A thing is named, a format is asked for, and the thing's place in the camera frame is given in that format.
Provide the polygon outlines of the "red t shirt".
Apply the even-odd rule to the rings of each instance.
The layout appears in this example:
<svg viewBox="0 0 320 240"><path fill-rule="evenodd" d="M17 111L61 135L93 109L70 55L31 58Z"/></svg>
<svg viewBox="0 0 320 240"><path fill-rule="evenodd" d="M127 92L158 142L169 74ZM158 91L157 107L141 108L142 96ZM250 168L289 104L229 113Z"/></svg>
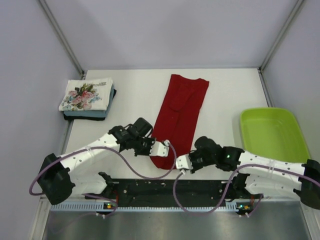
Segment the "red t shirt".
<svg viewBox="0 0 320 240"><path fill-rule="evenodd" d="M177 156L191 150L209 83L202 78L188 79L178 74L170 77L152 137L159 142L170 141Z"/></svg>

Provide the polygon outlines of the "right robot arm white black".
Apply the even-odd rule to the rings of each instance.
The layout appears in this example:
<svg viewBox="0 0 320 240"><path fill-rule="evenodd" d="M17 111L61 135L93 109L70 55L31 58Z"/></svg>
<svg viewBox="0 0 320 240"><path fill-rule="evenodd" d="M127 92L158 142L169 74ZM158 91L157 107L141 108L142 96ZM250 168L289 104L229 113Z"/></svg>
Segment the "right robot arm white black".
<svg viewBox="0 0 320 240"><path fill-rule="evenodd" d="M212 139L202 136L194 144L188 158L191 172L214 165L225 172L238 172L246 175L233 185L233 192L245 198L257 189L258 193L284 191L299 197L306 206L320 208L320 164L308 159L306 163L283 162L261 157L233 146L216 144Z"/></svg>

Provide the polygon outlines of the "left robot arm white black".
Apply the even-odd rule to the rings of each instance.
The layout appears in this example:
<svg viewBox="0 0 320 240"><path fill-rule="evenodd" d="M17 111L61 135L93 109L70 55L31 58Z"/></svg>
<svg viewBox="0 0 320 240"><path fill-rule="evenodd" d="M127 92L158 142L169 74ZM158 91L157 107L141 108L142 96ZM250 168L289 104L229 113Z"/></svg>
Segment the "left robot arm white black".
<svg viewBox="0 0 320 240"><path fill-rule="evenodd" d="M97 194L109 198L114 191L103 170L103 161L114 153L133 150L136 156L152 156L159 143L149 137L153 127L142 117L127 126L114 126L96 141L64 156L47 155L37 180L52 205L70 196Z"/></svg>

